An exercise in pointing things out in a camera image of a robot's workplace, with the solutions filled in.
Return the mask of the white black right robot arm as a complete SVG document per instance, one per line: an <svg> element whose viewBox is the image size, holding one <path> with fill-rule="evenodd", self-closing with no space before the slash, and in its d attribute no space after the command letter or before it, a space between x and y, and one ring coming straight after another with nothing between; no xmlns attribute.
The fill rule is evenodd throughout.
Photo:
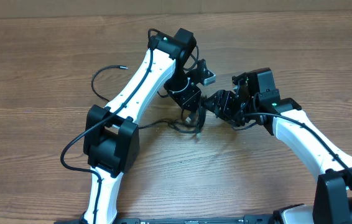
<svg viewBox="0 0 352 224"><path fill-rule="evenodd" d="M233 90L219 90L202 106L237 130L255 124L286 144L316 180L313 205L274 210L267 223L352 223L352 156L334 145L292 98L280 97L272 70L232 77Z"/></svg>

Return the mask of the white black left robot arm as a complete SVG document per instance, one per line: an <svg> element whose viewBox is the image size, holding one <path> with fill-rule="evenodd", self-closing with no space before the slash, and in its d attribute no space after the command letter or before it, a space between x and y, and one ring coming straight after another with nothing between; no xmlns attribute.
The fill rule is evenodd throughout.
<svg viewBox="0 0 352 224"><path fill-rule="evenodd" d="M146 55L123 90L86 117L83 151L92 173L90 202L80 223L113 223L121 179L139 152L139 122L160 87L183 109L196 111L200 91L184 65L197 46L193 33L149 36Z"/></svg>

